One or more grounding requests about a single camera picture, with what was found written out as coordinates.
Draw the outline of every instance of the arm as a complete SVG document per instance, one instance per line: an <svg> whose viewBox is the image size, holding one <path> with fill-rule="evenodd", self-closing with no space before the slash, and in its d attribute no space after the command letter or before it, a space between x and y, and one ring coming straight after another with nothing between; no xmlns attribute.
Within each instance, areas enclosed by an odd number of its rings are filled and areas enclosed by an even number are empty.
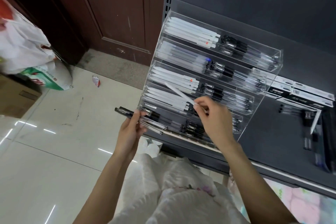
<svg viewBox="0 0 336 224"><path fill-rule="evenodd" d="M252 224L297 222L275 192L255 170L240 144L232 134L232 116L226 106L215 103L208 97L195 102L208 108L208 115L199 106L194 108L202 120L204 129L229 163L247 214Z"/></svg>
<svg viewBox="0 0 336 224"><path fill-rule="evenodd" d="M136 110L132 119L126 119L121 125L115 151L73 224L107 224L112 220L127 168L145 132L137 123L139 118L140 112Z"/></svg>

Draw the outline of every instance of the person's left hand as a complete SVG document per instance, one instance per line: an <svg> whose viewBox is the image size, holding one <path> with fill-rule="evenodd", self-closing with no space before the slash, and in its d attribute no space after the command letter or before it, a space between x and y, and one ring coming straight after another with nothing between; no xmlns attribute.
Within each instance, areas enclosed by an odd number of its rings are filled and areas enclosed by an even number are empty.
<svg viewBox="0 0 336 224"><path fill-rule="evenodd" d="M140 116L144 116L145 114L146 112L135 110L132 119L126 118L120 126L114 154L117 154L127 164L134 158L134 155L137 152L139 138L146 132L146 128L138 123Z"/></svg>

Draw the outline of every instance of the candy wrapper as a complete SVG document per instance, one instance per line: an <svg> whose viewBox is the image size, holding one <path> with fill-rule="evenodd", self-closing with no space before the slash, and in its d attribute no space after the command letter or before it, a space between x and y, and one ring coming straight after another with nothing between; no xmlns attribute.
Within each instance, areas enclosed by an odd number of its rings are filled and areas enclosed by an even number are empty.
<svg viewBox="0 0 336 224"><path fill-rule="evenodd" d="M95 86L97 86L97 88L99 88L99 86L100 86L100 80L99 80L99 78L96 77L96 76L92 76L92 81L95 84Z"/></svg>

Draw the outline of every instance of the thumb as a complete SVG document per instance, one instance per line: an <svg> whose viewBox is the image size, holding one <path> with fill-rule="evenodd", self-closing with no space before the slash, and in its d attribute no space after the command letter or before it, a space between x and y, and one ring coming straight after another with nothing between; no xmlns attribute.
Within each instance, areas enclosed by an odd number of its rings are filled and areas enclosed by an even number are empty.
<svg viewBox="0 0 336 224"><path fill-rule="evenodd" d="M139 121L139 118L140 118L140 111L138 109L136 109L133 113L133 116L132 116L128 126L131 126L131 127L135 128L138 121Z"/></svg>
<svg viewBox="0 0 336 224"><path fill-rule="evenodd" d="M194 105L194 109L197 112L198 116L201 118L201 121L205 122L205 120L207 119L207 115L204 112L204 109L198 104Z"/></svg>

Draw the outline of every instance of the person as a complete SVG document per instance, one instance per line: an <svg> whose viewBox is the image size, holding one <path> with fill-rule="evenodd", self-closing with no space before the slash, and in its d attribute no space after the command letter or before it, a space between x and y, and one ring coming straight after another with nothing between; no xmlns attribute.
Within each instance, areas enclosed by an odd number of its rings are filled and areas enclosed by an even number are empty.
<svg viewBox="0 0 336 224"><path fill-rule="evenodd" d="M228 108L208 97L195 99L195 103L206 133L229 163L250 222L297 223L234 140ZM141 154L134 164L138 168L126 179L130 184L124 184L125 207L115 215L126 170L146 131L138 123L141 115L145 114L136 110L132 119L121 125L115 151L73 224L248 223L227 188L214 183L187 159L171 161L164 154L153 159Z"/></svg>

